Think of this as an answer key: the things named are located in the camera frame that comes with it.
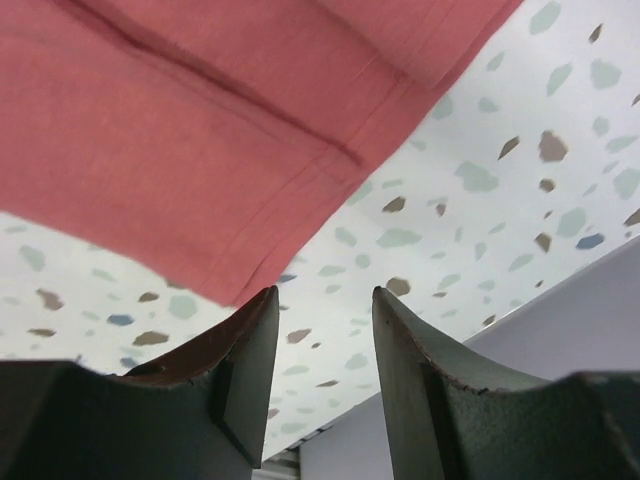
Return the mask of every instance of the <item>fabric fold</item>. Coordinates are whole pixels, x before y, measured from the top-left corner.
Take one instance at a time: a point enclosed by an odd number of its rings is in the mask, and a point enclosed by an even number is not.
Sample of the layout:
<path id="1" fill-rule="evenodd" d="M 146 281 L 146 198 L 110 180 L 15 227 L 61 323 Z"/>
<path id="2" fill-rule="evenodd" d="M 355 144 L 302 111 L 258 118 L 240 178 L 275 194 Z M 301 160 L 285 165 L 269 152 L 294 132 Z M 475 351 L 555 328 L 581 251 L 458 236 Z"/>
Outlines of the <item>fabric fold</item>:
<path id="1" fill-rule="evenodd" d="M 434 88 L 521 0 L 315 0 L 397 66 Z"/>
<path id="2" fill-rule="evenodd" d="M 427 89 L 299 0 L 7 0 L 0 208 L 224 305 L 273 284 Z"/>

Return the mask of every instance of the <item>terrazzo table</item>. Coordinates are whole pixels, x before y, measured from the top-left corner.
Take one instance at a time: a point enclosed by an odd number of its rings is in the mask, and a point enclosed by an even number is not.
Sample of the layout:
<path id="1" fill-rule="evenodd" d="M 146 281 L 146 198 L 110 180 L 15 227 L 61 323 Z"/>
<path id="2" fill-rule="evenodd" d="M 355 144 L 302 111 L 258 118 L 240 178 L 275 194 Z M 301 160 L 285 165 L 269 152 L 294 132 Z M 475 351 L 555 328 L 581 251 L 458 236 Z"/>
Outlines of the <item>terrazzo table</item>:
<path id="1" fill-rule="evenodd" d="M 526 0 L 281 278 L 265 458 L 378 391 L 387 285 L 457 340 L 640 223 L 640 2 Z M 122 373 L 229 315 L 118 255 L 0 216 L 0 357 Z"/>

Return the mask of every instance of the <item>blue speckle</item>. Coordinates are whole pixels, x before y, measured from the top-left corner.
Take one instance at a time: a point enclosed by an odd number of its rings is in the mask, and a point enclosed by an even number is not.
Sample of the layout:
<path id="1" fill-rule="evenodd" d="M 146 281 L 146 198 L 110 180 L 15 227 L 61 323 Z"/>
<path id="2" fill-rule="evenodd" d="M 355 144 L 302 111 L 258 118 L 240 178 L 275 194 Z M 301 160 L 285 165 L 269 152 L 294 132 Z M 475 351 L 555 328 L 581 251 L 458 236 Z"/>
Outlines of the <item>blue speckle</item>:
<path id="1" fill-rule="evenodd" d="M 295 280 L 296 278 L 298 278 L 297 275 L 292 275 L 290 273 L 285 273 L 284 275 L 282 275 L 280 277 L 280 280 L 278 280 L 278 283 L 287 283 L 287 282 L 290 282 L 291 280 Z"/>
<path id="2" fill-rule="evenodd" d="M 596 233 L 595 235 L 589 235 L 588 237 L 581 238 L 576 248 L 578 250 L 591 250 L 604 242 L 604 235 Z"/>
<path id="3" fill-rule="evenodd" d="M 107 322 L 124 327 L 125 325 L 131 325 L 133 318 L 131 318 L 131 315 L 109 315 Z"/>
<path id="4" fill-rule="evenodd" d="M 121 358 L 120 359 L 120 363 L 122 364 L 123 367 L 126 367 L 126 368 L 133 368 L 133 367 L 137 367 L 138 366 L 138 362 L 136 362 L 131 357 L 123 357 L 123 358 Z"/>

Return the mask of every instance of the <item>folded cloth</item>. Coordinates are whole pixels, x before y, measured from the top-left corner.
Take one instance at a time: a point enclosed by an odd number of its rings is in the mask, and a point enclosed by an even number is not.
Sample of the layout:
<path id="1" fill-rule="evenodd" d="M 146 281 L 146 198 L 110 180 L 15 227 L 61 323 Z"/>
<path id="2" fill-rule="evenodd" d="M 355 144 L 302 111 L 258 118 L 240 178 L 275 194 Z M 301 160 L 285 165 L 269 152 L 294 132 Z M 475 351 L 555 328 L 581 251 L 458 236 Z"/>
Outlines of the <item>folded cloth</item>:
<path id="1" fill-rule="evenodd" d="M 0 208 L 236 305 L 278 278 L 499 24 L 427 89 L 310 1 L 0 11 Z"/>
<path id="2" fill-rule="evenodd" d="M 429 88 L 521 0 L 315 0 Z"/>

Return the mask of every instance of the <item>white speckled tabletop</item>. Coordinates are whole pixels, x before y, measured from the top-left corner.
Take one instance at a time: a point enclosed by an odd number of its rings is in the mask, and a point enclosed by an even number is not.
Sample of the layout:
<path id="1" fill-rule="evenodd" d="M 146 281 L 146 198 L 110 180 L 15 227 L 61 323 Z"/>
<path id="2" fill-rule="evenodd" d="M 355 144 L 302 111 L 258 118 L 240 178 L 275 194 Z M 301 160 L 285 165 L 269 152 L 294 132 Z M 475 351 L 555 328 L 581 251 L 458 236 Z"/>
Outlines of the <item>white speckled tabletop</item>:
<path id="1" fill-rule="evenodd" d="M 466 340 L 636 233 L 640 2 L 526 0 L 281 278 L 265 458 L 378 391 L 387 285 Z M 0 358 L 122 373 L 230 311 L 0 215 Z"/>

